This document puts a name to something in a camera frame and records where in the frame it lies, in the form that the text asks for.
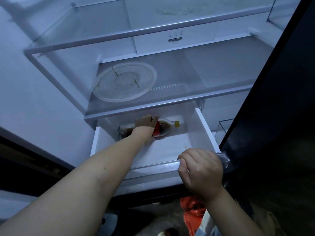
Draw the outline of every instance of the clear plastic lid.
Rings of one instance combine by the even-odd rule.
[[[94,95],[106,102],[124,102],[144,95],[155,84],[155,68],[143,62],[116,64],[100,73],[94,82]]]

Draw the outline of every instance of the bottle cap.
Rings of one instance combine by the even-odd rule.
[[[175,128],[179,128],[179,121],[175,121]]]

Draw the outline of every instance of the person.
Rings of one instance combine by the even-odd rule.
[[[132,134],[91,156],[0,227],[0,235],[94,235],[136,155],[152,141],[158,117],[136,121]],[[185,186],[206,206],[222,235],[263,235],[222,186],[218,156],[187,149],[178,156]]]

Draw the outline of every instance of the hand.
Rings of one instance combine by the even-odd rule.
[[[141,119],[137,119],[135,122],[135,128],[132,131],[132,136],[140,138],[144,141],[144,144],[148,144],[151,141],[154,141],[154,137],[152,137],[154,128],[157,124],[158,116],[155,116],[153,119],[151,115],[147,115],[142,117]]]
[[[212,201],[224,191],[222,163],[214,152],[189,148],[178,159],[178,173],[183,183],[203,203]]]

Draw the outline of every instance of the red label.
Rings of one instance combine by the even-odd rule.
[[[152,136],[153,137],[159,137],[160,136],[160,123],[159,123],[159,121],[155,125],[155,128],[154,128]]]

